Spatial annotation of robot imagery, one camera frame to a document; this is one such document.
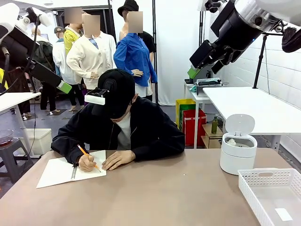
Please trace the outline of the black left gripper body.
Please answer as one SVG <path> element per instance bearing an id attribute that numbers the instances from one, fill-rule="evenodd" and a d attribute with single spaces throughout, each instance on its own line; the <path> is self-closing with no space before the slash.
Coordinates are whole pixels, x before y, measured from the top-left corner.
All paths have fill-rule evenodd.
<path id="1" fill-rule="evenodd" d="M 4 37 L 0 47 L 5 47 L 10 54 L 9 69 L 12 70 L 16 67 L 25 68 L 28 59 L 34 52 L 39 44 L 28 37 L 23 31 L 17 26 Z"/>

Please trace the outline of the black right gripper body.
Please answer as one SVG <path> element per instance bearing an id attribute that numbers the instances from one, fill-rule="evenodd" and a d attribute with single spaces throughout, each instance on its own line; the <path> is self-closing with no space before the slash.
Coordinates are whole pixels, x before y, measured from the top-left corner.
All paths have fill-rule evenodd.
<path id="1" fill-rule="evenodd" d="M 212 52 L 226 48 L 245 51 L 250 44 L 267 30 L 267 11 L 255 1 L 211 1 L 210 12 L 219 12 L 211 25 L 218 39 L 210 44 Z"/>

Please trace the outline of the person's right hand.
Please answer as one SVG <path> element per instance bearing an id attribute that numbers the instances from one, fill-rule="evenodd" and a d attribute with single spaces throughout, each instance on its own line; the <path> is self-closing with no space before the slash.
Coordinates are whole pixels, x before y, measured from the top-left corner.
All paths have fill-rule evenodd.
<path id="1" fill-rule="evenodd" d="M 95 169 L 96 162 L 94 162 L 94 157 L 89 154 L 84 154 L 79 158 L 79 168 L 85 172 L 91 172 Z"/>

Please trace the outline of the person's left hand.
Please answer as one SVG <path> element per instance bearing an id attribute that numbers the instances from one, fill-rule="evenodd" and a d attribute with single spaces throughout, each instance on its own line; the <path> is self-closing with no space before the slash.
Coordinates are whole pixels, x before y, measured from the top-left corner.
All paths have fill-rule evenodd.
<path id="1" fill-rule="evenodd" d="M 102 163 L 102 169 L 114 170 L 121 165 L 132 162 L 134 159 L 135 154 L 131 150 L 116 151 Z"/>

